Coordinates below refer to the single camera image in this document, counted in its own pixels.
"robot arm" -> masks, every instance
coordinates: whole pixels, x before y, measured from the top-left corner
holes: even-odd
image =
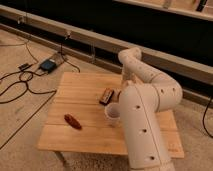
[[[155,112],[170,109],[182,98],[180,85],[170,76],[141,62],[139,48],[123,50],[123,80],[133,79],[133,73],[145,84],[132,84],[122,90],[120,113],[131,170],[173,171]]]
[[[123,81],[133,79],[137,75],[144,83],[149,83],[158,94],[158,107],[155,112],[171,109],[182,99],[182,88],[176,80],[166,73],[150,66],[142,61],[141,50],[132,48],[123,50],[118,54],[123,64]]]

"metal rail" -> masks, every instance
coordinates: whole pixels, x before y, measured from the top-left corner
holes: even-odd
[[[123,49],[138,46],[143,52],[144,62],[156,66],[160,69],[168,70],[206,84],[213,84],[213,67],[207,65],[98,34],[89,30],[77,28],[34,14],[28,13],[26,19],[26,13],[24,11],[16,10],[3,5],[0,5],[0,14],[3,17],[15,21],[27,21],[26,24],[35,28],[49,31],[64,37],[69,36],[70,39],[113,53],[118,53]]]

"concrete floor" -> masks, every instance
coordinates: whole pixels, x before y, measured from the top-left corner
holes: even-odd
[[[16,35],[0,30],[0,44],[22,43]],[[40,44],[30,42],[29,48],[39,61],[51,56],[55,51]],[[82,72],[110,73],[100,67],[69,57],[69,61],[78,65]],[[17,71],[17,67],[26,62],[33,62],[25,46],[0,47],[0,77],[8,72]],[[64,71],[75,71],[68,64],[63,64],[55,72],[44,77],[35,77],[30,87],[35,91],[56,89]],[[0,92],[17,76],[12,76],[0,84]],[[22,85],[13,87],[0,101],[9,99],[23,90]],[[50,95],[25,94],[9,104],[0,105],[0,146],[24,123]],[[65,170],[53,152],[38,151],[36,145],[44,125],[51,101],[46,104],[10,141],[0,150],[1,171],[60,171]],[[201,119],[205,107],[183,99],[174,109],[180,131],[184,159],[174,159],[177,171],[213,170],[213,140],[206,136]],[[213,110],[208,111],[207,123],[213,132]],[[125,171],[129,169],[126,156],[63,153],[70,164],[67,170],[74,171]]]

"white cup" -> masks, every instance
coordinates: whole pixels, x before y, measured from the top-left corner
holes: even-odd
[[[107,117],[108,124],[112,127],[115,127],[120,120],[120,114],[118,111],[118,103],[108,104],[104,109],[104,113]]]

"wood grain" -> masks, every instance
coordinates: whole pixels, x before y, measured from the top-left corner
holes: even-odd
[[[117,74],[64,73],[42,131],[40,150],[73,151],[126,155],[122,124],[108,125],[104,106],[99,104],[105,88],[121,88]],[[64,121],[71,114],[82,125],[78,131]],[[163,137],[172,157],[184,152],[171,110],[156,114]]]

